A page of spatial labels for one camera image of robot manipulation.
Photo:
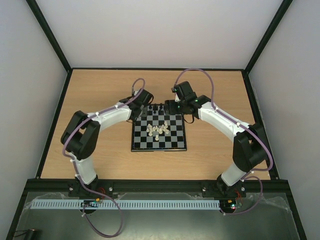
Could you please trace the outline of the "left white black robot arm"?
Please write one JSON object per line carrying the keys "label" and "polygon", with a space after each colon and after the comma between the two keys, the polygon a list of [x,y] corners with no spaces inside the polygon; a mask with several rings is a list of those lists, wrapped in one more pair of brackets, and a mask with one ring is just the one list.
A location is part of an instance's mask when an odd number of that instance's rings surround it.
{"label": "left white black robot arm", "polygon": [[74,193],[104,194],[98,191],[98,175],[93,166],[93,152],[100,132],[120,122],[134,121],[153,99],[150,92],[140,89],[107,109],[93,113],[79,110],[73,114],[60,141],[63,144],[62,154],[70,158],[75,170]]}

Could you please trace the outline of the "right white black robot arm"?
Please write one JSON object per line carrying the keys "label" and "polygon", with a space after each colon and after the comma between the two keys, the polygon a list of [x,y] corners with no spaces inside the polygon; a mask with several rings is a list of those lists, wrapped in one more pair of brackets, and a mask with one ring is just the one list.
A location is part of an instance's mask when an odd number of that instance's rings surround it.
{"label": "right white black robot arm", "polygon": [[257,165],[266,159],[271,159],[267,146],[267,136],[264,128],[241,121],[219,108],[214,101],[205,96],[197,96],[188,81],[175,84],[171,91],[174,100],[165,102],[170,113],[191,115],[202,120],[227,136],[233,143],[233,163],[218,176],[216,189],[224,196],[229,196],[236,189],[236,184],[252,171],[257,171]]}

